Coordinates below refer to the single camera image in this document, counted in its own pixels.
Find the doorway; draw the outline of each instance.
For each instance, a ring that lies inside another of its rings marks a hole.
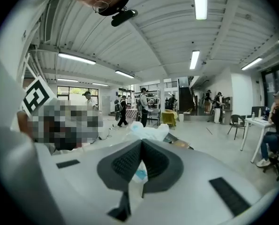
[[[273,94],[279,91],[279,65],[261,73],[264,85],[264,105],[271,107],[274,102]]]

